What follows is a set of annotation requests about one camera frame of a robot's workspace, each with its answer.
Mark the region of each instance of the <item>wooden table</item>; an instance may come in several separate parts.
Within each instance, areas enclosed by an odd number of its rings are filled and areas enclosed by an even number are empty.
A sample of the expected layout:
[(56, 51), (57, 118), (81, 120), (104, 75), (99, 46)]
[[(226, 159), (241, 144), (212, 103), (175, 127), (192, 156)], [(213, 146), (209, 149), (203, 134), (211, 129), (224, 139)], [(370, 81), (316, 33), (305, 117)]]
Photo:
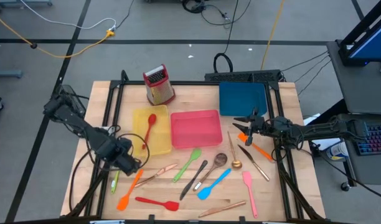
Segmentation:
[[(94, 82), (90, 101), (88, 103), (88, 110), (85, 120), (92, 126), (100, 126), (103, 119), (103, 113), (106, 105), (106, 98), (108, 94), (109, 82)], [(217, 110), (219, 108), (219, 87), (218, 86), (174, 86), (176, 91), (176, 99), (168, 104), (170, 113), (181, 111), (195, 111), (195, 110)], [(302, 124), (303, 118), (298, 102), (297, 92), (294, 83), (280, 83), (280, 94), (283, 104), (285, 116), (292, 120), (294, 123)], [(278, 114), (276, 111), (275, 94), (271, 93), (273, 98), (273, 105), (275, 116)], [(110, 121), (113, 117), (115, 97), (113, 98), (113, 105), (110, 114)], [(143, 85), (126, 85), (124, 87), (124, 95), (121, 104), (121, 112), (118, 124), (121, 126), (120, 133), (130, 133), (132, 129), (133, 110), (136, 108), (144, 108), (150, 106), (146, 99), (146, 89)], [(182, 175), (181, 179), (173, 183), (173, 177), (178, 173), (179, 169), (187, 162), (192, 149), (189, 150), (175, 150), (172, 149), (170, 154), (153, 156), (144, 167), (144, 174), (142, 179), (154, 175), (160, 168), (178, 163), (179, 165), (160, 176), (158, 179), (145, 184), (137, 189), (134, 189), (131, 194), (129, 205), (123, 212), (116, 209), (119, 198), (124, 196), (130, 187), (134, 174), (130, 177), (121, 173), (118, 186), (115, 194), (111, 194), (110, 186), (106, 188), (107, 193), (105, 197), (105, 206), (103, 208), (103, 218), (110, 219), (148, 219), (149, 214), (155, 214), (157, 220), (195, 220), (198, 219), (200, 213), (213, 208), (223, 207), (242, 200), (246, 200), (247, 204), (232, 210), (210, 215), (201, 220), (238, 220), (239, 216), (244, 216), (248, 221), (255, 220), (272, 220), (272, 221), (285, 221), (285, 211), (283, 209), (283, 200), (280, 190), (280, 179), (276, 163), (268, 161), (259, 152), (250, 146), (246, 147), (253, 156), (256, 163), (268, 174), (271, 178), (267, 182), (261, 174), (254, 168), (247, 157), (242, 153), (236, 144), (241, 144), (237, 139), (237, 134), (240, 132), (235, 126), (232, 125), (232, 117), (220, 117), (222, 125), (222, 144), (216, 147), (208, 147), (202, 149), (202, 155), (199, 159), (193, 162), (187, 171)], [(228, 162), (225, 166), (213, 171), (205, 183), (200, 187), (210, 185), (222, 172), (230, 167), (233, 160), (230, 152), (230, 145), (228, 141), (227, 131), (230, 132), (237, 157), (243, 162), (243, 167), (240, 170), (233, 170), (221, 183), (219, 183), (210, 194), (210, 197), (204, 201), (197, 198), (195, 192), (190, 190), (185, 198), (180, 202), (179, 210), (170, 212), (158, 205), (151, 205), (148, 203), (137, 202), (135, 197), (146, 197), (153, 200), (165, 202), (168, 200), (179, 202), (179, 196), (185, 185), (193, 178), (196, 170), (204, 159), (207, 159), (209, 164), (202, 171), (199, 178), (201, 178), (210, 169), (213, 158), (218, 152), (224, 152), (228, 155)], [(263, 148), (267, 152), (273, 149), (273, 140), (268, 137), (254, 135), (255, 144)], [(73, 162), (73, 167), (79, 158), (86, 152), (84, 140), (79, 140), (77, 152)], [(293, 151), (294, 167), (296, 169), (296, 176), (298, 186), (301, 193), (305, 196), (307, 201), (321, 216), (325, 216), (322, 205), (321, 194), (319, 192), (318, 182), (315, 175), (315, 169), (311, 156), (302, 151)], [(90, 177), (92, 174), (93, 164), (89, 159), (85, 159), (81, 164), (75, 176), (74, 189), (73, 189), (73, 203), (76, 204), (87, 191)], [(258, 218), (254, 219), (250, 199), (248, 195), (247, 186), (243, 183), (242, 171), (248, 170), (253, 177), (253, 193), (258, 210)], [(115, 173), (111, 172), (108, 184), (114, 178)], [(63, 202), (61, 214), (66, 214), (68, 210), (68, 190), (66, 192), (65, 200)], [(296, 209), (294, 206), (293, 194), (289, 190), (289, 200), (291, 202), (291, 211), (293, 217), (296, 217)], [(94, 196), (93, 211), (96, 210), (96, 201), (99, 191)]]

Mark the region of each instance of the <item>pink plastic tray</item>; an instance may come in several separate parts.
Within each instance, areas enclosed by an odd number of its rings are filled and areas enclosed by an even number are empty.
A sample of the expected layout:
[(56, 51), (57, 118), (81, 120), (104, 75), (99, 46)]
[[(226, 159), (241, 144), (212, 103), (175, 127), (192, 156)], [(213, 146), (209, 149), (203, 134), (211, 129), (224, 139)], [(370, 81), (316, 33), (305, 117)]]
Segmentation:
[(171, 142), (176, 149), (220, 144), (222, 132), (218, 111), (172, 113)]

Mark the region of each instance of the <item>gold spoon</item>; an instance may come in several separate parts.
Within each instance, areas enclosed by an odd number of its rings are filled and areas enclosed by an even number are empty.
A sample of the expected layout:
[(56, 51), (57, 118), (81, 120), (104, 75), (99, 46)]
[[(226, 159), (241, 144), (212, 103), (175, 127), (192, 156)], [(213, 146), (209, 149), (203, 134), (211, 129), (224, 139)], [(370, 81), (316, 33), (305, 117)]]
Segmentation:
[(240, 162), (240, 160), (236, 159), (235, 150), (233, 149), (233, 144), (232, 144), (232, 140), (230, 139), (229, 131), (227, 131), (227, 132), (228, 132), (230, 148), (232, 149), (232, 154), (233, 154), (232, 167), (234, 169), (240, 169), (240, 168), (242, 168), (242, 162)]

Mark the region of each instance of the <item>green spoon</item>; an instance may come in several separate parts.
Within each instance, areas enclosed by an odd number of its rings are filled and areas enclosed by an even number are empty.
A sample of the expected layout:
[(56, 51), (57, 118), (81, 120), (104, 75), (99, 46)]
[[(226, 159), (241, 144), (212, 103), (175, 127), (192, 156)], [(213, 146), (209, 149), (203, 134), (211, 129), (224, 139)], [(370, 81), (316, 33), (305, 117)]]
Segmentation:
[(179, 173), (174, 177), (172, 181), (177, 182), (181, 178), (183, 173), (185, 172), (186, 168), (188, 168), (188, 166), (191, 164), (191, 162), (199, 158), (201, 154), (202, 154), (202, 150), (199, 148), (195, 148), (192, 154), (190, 155), (189, 161), (183, 166), (183, 168), (179, 171)]

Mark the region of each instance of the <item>cheese grater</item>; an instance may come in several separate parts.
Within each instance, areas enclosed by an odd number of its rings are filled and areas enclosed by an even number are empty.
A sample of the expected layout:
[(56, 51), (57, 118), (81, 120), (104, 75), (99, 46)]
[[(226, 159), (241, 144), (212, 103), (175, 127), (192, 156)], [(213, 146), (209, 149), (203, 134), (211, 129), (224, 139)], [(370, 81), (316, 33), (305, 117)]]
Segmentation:
[(143, 73), (146, 95), (152, 105), (167, 104), (176, 96), (168, 79), (166, 66), (161, 64), (155, 69)]

